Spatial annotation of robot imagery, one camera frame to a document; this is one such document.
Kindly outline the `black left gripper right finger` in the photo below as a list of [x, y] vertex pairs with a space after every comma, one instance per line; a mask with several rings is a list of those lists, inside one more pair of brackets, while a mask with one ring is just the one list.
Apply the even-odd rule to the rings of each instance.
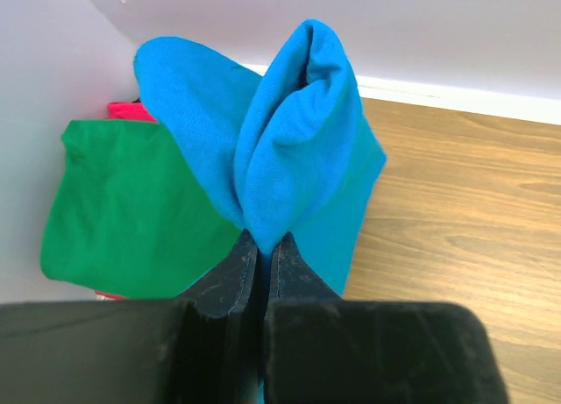
[[486, 329], [441, 301], [347, 301], [275, 247], [264, 320], [267, 403], [506, 403]]

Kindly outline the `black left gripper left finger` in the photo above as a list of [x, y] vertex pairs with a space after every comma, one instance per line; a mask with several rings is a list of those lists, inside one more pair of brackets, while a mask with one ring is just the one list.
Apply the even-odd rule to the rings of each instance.
[[172, 299], [1, 307], [4, 403], [254, 403], [257, 248]]

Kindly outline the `blue t shirt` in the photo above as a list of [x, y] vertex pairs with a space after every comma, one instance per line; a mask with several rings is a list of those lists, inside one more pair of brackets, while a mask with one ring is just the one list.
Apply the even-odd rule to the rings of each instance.
[[133, 69], [142, 103], [218, 213], [248, 230], [265, 259], [291, 233], [342, 293], [387, 157], [336, 33], [302, 22], [264, 74], [177, 37], [144, 43]]

